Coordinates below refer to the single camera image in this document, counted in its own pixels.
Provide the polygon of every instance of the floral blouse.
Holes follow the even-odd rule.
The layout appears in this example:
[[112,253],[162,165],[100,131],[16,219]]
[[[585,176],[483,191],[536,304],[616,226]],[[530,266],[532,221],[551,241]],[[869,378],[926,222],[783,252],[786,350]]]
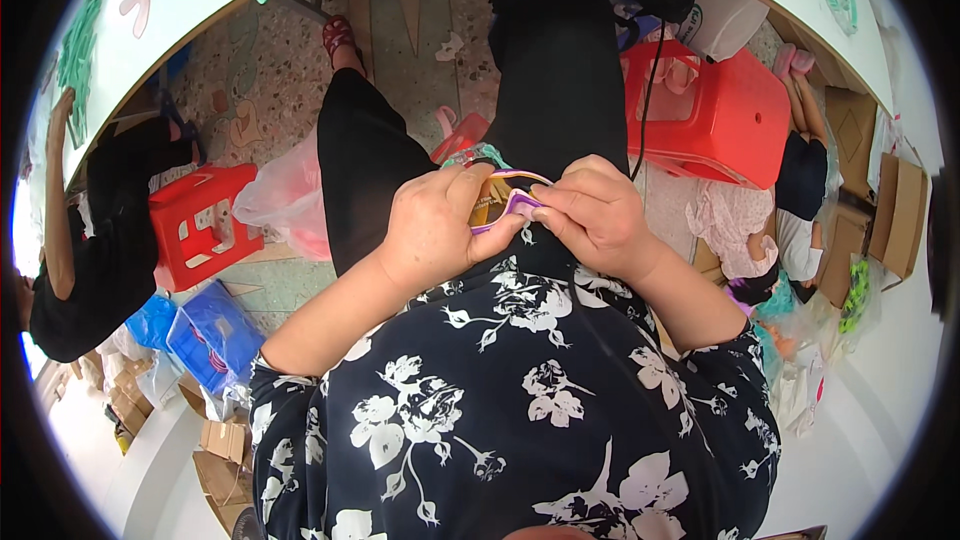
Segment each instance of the floral blouse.
[[322,378],[258,357],[265,537],[752,537],[780,458],[752,328],[676,361],[626,284],[571,277],[579,306],[510,256],[415,297]]

